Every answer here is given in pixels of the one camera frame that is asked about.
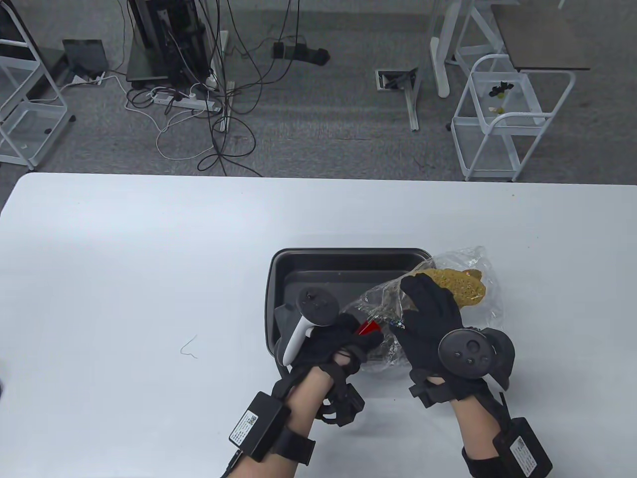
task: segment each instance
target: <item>sticker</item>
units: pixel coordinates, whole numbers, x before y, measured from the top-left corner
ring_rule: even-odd
[[[511,453],[513,453],[526,478],[529,478],[533,470],[538,466],[538,462],[533,458],[522,437],[517,437],[517,440],[513,442]]]
[[[243,417],[239,420],[239,423],[237,423],[237,426],[234,427],[233,432],[230,434],[230,441],[237,446],[241,445],[245,440],[245,437],[247,437],[248,433],[250,433],[250,430],[252,430],[252,427],[257,422],[258,418],[259,417],[257,417],[254,413],[246,410]]]

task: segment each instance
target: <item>plastic bag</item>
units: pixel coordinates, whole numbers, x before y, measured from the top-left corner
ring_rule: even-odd
[[[472,275],[474,278],[480,275],[474,271],[480,271],[482,273],[480,281],[484,287],[476,288],[474,280],[468,281],[472,285],[465,286],[463,284],[461,287],[462,296],[466,299],[464,307],[461,307],[462,323],[465,327],[478,329],[486,327],[503,329],[504,305],[496,275],[491,263],[486,258],[485,249],[475,247],[446,252],[420,263],[412,271],[397,279],[370,289],[343,309],[344,312],[353,314],[361,322],[376,321],[385,335],[383,344],[370,354],[369,361],[364,366],[365,370],[379,371],[388,366],[408,365],[400,344],[389,329],[389,324],[402,326],[403,311],[415,308],[411,299],[400,290],[402,278],[431,269],[441,272],[444,269],[453,269],[466,275]],[[456,302],[461,305],[457,296]]]

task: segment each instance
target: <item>battery pack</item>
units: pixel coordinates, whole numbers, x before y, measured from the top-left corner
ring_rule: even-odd
[[[514,418],[506,432],[493,439],[511,478],[545,478],[553,463],[533,433],[526,418]]]
[[[262,461],[281,434],[290,413],[280,400],[258,392],[229,440],[253,460]]]

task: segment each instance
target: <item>desk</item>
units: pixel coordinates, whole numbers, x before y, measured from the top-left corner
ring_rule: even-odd
[[[429,44],[431,64],[433,65],[436,86],[438,87],[438,96],[440,98],[449,96],[449,79],[447,78],[445,60],[449,53],[451,38],[454,35],[455,24],[458,21],[461,6],[462,0],[449,0],[440,37],[431,38]]]
[[[636,205],[633,186],[28,174],[0,215],[0,476],[218,477],[278,377],[278,250],[473,245],[517,349],[510,409],[552,476],[630,476]],[[366,409],[315,425],[300,477],[468,475],[450,407],[353,378]]]

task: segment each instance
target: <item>floor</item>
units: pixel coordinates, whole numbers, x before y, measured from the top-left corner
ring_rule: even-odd
[[[63,38],[101,38],[110,61],[120,62],[122,16],[116,0],[30,0],[20,5],[39,44],[59,47]],[[593,70],[579,74],[574,92],[520,180],[637,184],[637,112],[630,101],[637,85],[637,51],[628,48],[637,45],[637,3],[577,0],[567,2],[565,12],[583,39]],[[245,8],[234,16],[243,41],[253,47],[278,34],[283,11]],[[415,66],[426,52],[426,21],[421,13],[302,11],[299,32],[310,47],[326,48],[331,60],[323,67],[294,63],[281,82],[264,89],[254,112],[242,117],[257,138],[254,153],[242,162],[269,177],[461,180],[452,137],[445,130],[466,81],[459,69],[450,68],[449,98],[438,98],[431,85],[421,93],[416,133],[410,131],[404,98],[378,93],[373,83],[374,68]],[[222,25],[232,29],[228,22]],[[294,22],[289,22],[286,34],[292,33]],[[128,24],[126,54],[130,39]],[[237,45],[234,33],[231,44]],[[268,48],[258,50],[255,60],[266,67]],[[271,78],[285,66],[277,64]],[[227,70],[237,83],[257,79],[237,51],[228,57]],[[549,82],[539,90],[540,99],[552,99],[558,85]],[[257,92],[237,98],[235,107],[250,106]],[[113,80],[100,87],[67,89],[65,98],[77,122],[62,135],[41,171],[222,174],[219,167],[198,172],[195,160],[162,159],[155,149],[155,127],[124,111],[124,95]],[[165,123],[163,108],[147,111]],[[250,142],[246,129],[233,124],[228,151],[246,151]],[[169,156],[189,156],[209,145],[205,120],[180,124],[161,138]],[[232,165],[227,171],[250,174]],[[18,166],[0,167],[0,207],[24,173]]]

